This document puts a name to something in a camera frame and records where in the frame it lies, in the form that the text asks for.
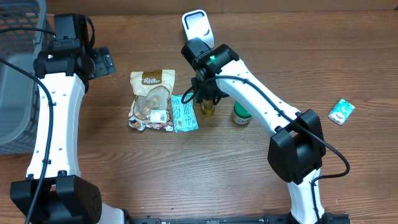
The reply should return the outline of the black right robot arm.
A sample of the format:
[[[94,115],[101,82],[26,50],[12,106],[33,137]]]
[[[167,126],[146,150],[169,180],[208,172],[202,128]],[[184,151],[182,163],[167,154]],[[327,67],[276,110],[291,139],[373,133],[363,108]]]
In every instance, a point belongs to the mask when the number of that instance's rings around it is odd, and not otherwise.
[[[294,223],[323,223],[317,177],[320,175],[323,132],[313,110],[302,113],[265,87],[226,44],[215,49],[196,37],[185,43],[182,55],[196,72],[191,79],[191,100],[217,105],[232,97],[268,134],[267,160],[287,183]]]

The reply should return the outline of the teal wet wipes packet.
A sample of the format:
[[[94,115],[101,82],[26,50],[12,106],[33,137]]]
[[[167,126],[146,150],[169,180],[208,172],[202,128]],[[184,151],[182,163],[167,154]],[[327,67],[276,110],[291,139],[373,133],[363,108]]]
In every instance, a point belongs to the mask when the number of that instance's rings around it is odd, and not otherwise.
[[[193,107],[193,100],[190,100],[188,103],[183,104],[182,96],[183,95],[171,96],[175,133],[181,131],[183,132],[193,131],[198,129],[198,122]]]

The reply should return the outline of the green tissue pack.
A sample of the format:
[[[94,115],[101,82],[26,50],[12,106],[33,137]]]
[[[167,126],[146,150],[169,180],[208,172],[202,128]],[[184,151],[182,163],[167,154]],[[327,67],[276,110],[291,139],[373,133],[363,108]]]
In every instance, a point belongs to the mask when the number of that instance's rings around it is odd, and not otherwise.
[[[330,111],[328,117],[339,125],[345,124],[346,120],[349,118],[350,114],[354,111],[355,106],[346,101],[345,99],[340,99],[335,107]]]

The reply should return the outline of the yellow Vim bottle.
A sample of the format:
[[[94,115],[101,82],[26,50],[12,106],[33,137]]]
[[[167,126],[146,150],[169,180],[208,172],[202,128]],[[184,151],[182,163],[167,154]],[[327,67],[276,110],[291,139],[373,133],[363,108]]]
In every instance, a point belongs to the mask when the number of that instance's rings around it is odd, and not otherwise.
[[[203,114],[212,115],[215,111],[215,106],[212,100],[203,100],[201,103],[201,110]]]

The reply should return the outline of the green white Knorr jar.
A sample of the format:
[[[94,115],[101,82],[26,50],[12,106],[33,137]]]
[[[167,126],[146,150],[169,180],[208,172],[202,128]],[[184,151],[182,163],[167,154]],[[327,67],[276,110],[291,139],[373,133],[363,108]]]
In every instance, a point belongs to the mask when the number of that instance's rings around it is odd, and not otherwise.
[[[251,121],[252,116],[239,102],[236,101],[233,106],[232,119],[238,124],[248,124]]]

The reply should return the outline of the brown white snack bag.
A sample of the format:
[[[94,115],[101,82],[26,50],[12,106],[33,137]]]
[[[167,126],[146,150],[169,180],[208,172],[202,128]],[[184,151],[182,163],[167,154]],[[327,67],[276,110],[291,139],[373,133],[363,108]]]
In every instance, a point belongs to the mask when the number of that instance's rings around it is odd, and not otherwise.
[[[129,126],[138,131],[147,128],[172,132],[169,100],[175,83],[175,70],[131,72],[134,100],[129,112]]]

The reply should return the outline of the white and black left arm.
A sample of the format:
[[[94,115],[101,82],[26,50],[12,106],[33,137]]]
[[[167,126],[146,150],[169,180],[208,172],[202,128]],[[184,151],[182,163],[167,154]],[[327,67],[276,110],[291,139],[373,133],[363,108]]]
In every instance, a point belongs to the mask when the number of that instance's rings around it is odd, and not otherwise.
[[[96,48],[95,28],[81,14],[54,17],[50,48],[39,52],[30,78],[39,88],[34,153],[10,197],[27,223],[129,223],[128,212],[102,201],[99,188],[78,165],[80,106],[92,79],[116,72],[106,47]]]

